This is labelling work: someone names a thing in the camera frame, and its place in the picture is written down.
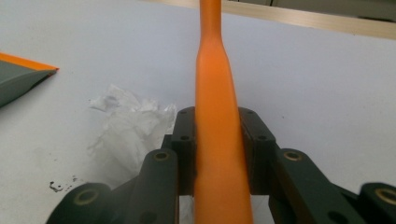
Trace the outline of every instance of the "black mechanical part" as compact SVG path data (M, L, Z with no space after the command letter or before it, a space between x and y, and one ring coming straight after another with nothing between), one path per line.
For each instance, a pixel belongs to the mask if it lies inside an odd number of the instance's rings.
M177 154L151 151L143 162L124 224L178 223Z
M47 224L109 223L111 216L103 213L110 196L104 184L85 184L70 191L49 217Z
M195 171L195 107L180 110L172 134L171 147L178 157L179 195L193 195Z
M275 151L279 149L274 135L270 132L256 112L239 107L242 135L244 139L245 157L252 195L269 194L267 172L270 161L275 159Z
M396 188L366 184L360 195L332 184L303 152L280 149L260 117L239 108L248 181L269 195L276 223L396 223ZM194 107L179 111L173 134L150 152L140 175L110 191L85 184L69 192L47 223L178 223L178 195L192 195Z
M396 188L383 183L361 187L358 205L362 215L371 223L396 223Z

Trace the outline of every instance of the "wooden edge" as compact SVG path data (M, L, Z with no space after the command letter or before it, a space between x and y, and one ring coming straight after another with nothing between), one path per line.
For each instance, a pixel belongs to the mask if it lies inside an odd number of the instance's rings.
M198 8L199 0L143 0L178 7ZM233 1L222 1L222 11L267 21L279 21L303 27L331 30L353 35L367 35L396 40L396 23L370 21L358 18L334 16L321 13L268 7Z
M12 56L9 54L1 53L0 52L0 61L6 62L6 63L14 63L16 65L20 65L22 67L27 67L33 70L58 70L59 68L43 64L43 63L37 63L33 62L27 59L23 59L20 57Z

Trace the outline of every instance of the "orange rod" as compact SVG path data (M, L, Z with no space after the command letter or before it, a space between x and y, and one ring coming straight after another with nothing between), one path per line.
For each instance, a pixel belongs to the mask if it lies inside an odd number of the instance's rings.
M23 67L27 67L33 70L58 70L57 67L43 64L43 63L37 63L33 62L27 59L19 58L16 56L12 56L9 54L1 53L0 52L0 61L6 62L6 63L14 63Z
M221 40L221 1L201 0L200 8L195 223L253 223L233 77Z

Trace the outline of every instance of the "black mark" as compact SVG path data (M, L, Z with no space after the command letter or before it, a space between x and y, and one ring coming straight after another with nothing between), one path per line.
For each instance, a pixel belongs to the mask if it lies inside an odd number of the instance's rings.
M69 191L71 188L73 188L73 186L69 186L69 187L67 187L67 189L65 190L65 192L67 192L67 191Z
M55 193L63 190L63 188L61 188L60 185L58 185L58 188L53 187L52 185L53 185L53 181L49 182L49 188L52 189Z

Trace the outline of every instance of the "orange and gray object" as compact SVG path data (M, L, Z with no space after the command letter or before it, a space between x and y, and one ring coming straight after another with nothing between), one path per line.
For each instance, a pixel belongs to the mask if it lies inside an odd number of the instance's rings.
M139 176L113 190L73 189L47 224L178 223L179 195L194 197L196 224L249 224L250 193L269 195L275 223L396 223L396 188L369 183L358 196L337 187L302 151L281 149L254 111L238 109L221 2L200 3L195 107L178 112L173 134Z
M0 52L0 107L54 75L57 67Z

